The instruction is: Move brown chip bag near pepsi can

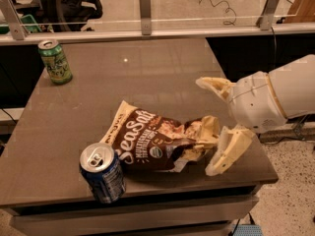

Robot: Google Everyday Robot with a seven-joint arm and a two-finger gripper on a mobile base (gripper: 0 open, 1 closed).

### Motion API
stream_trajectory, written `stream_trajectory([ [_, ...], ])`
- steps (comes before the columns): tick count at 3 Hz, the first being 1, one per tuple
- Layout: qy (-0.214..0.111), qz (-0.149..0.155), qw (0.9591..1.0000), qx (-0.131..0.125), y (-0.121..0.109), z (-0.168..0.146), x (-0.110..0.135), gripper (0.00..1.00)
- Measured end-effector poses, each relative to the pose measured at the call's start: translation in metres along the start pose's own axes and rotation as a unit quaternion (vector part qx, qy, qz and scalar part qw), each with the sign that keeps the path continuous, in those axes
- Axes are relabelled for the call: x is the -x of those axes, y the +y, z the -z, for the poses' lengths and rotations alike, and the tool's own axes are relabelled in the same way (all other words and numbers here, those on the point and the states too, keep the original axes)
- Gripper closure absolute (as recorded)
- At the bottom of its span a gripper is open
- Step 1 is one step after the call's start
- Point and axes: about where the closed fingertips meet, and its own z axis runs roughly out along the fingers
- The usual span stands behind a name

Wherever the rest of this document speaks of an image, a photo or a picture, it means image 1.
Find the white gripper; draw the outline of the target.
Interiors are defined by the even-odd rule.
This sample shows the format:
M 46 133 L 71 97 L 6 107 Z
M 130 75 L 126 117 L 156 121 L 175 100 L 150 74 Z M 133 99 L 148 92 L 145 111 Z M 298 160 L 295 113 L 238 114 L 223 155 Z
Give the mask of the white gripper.
M 218 149 L 205 169 L 208 176 L 223 174 L 238 160 L 251 146 L 253 132 L 266 133 L 287 121 L 267 73 L 257 72 L 236 83 L 224 78 L 201 77 L 196 85 L 228 102 L 231 116 L 246 127 L 222 128 Z

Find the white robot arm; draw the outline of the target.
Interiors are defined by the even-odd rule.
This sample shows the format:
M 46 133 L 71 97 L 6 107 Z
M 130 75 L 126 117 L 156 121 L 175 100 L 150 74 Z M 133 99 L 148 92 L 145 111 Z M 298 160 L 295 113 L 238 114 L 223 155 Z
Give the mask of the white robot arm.
M 269 73 L 256 72 L 233 83 L 202 77 L 196 84 L 213 91 L 227 104 L 236 121 L 220 132 L 218 150 L 206 174 L 225 172 L 250 147 L 257 134 L 284 125 L 287 120 L 315 113 L 315 55 L 309 54 Z

